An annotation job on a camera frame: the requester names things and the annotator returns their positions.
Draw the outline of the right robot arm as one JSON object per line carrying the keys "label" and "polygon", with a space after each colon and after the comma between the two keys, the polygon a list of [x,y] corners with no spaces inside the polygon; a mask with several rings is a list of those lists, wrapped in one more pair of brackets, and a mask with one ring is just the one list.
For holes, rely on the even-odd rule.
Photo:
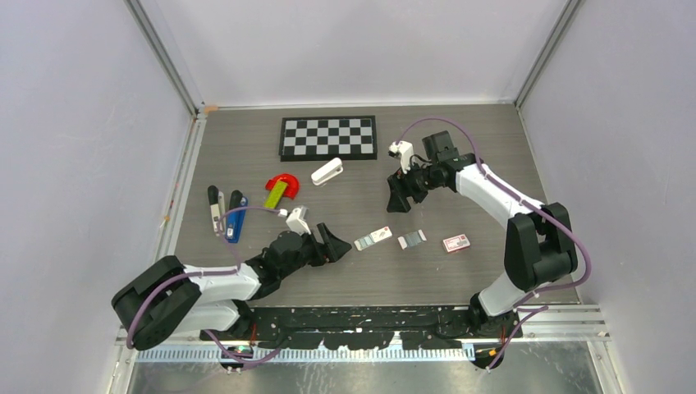
{"label": "right robot arm", "polygon": [[399,160],[400,167],[387,178],[387,211],[407,213],[430,190],[449,188],[501,224],[506,232],[504,271],[471,297],[465,318],[471,332],[489,337],[522,299],[577,269],[575,243],[568,234],[570,215],[562,204],[544,204],[521,194],[475,153],[460,153],[448,131],[422,142],[425,158],[404,140],[389,146],[389,155]]}

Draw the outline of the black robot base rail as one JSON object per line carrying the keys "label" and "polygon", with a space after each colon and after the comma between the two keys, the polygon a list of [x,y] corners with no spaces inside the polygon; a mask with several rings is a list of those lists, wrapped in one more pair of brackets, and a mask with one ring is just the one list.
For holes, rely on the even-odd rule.
{"label": "black robot base rail", "polygon": [[500,344],[513,335],[517,315],[475,318],[466,307],[353,306],[245,308],[220,341],[252,341],[262,349],[385,349],[399,339],[405,350],[455,349],[464,339]]}

